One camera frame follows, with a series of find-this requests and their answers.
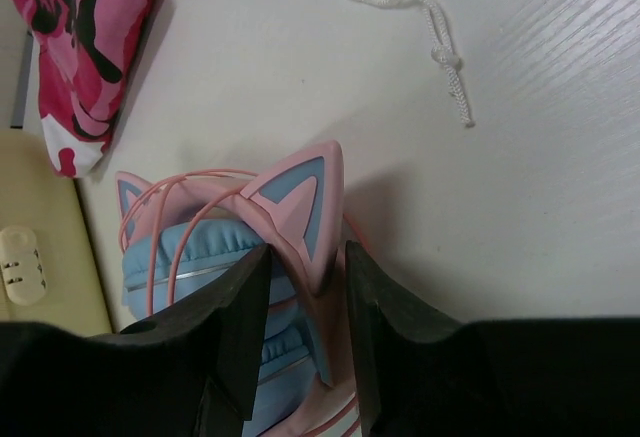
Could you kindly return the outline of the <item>pink camouflage garment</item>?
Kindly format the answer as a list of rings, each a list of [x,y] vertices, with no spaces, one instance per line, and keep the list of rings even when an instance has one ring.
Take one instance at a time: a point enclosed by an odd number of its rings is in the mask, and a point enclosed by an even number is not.
[[[12,0],[39,46],[38,110],[55,171],[87,175],[111,146],[152,0]]]

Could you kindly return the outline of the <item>pink blue cat-ear headphones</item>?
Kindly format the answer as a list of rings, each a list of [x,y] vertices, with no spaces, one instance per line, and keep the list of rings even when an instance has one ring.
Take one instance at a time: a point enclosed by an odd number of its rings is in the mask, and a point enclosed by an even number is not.
[[[267,170],[115,178],[124,306],[136,320],[230,310],[219,358],[247,355],[244,436],[356,436],[345,282],[354,236],[343,151],[326,141]]]

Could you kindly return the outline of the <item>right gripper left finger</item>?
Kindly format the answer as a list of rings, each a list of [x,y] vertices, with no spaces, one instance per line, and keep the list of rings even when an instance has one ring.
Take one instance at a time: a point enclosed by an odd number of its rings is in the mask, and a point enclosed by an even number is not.
[[[238,436],[253,412],[272,254],[118,334],[1,327],[5,436]]]

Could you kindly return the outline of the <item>yellow hard-shell suitcase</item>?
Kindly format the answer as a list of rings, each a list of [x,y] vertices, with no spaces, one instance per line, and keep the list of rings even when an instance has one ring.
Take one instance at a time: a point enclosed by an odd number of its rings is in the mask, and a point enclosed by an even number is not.
[[[74,183],[52,170],[38,137],[16,129],[1,132],[1,319],[111,330]]]

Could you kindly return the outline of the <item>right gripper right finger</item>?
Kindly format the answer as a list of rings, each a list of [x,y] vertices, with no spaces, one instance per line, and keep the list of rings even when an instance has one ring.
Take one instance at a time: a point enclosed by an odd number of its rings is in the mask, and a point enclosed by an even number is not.
[[[346,246],[366,436],[635,436],[637,318],[463,324]]]

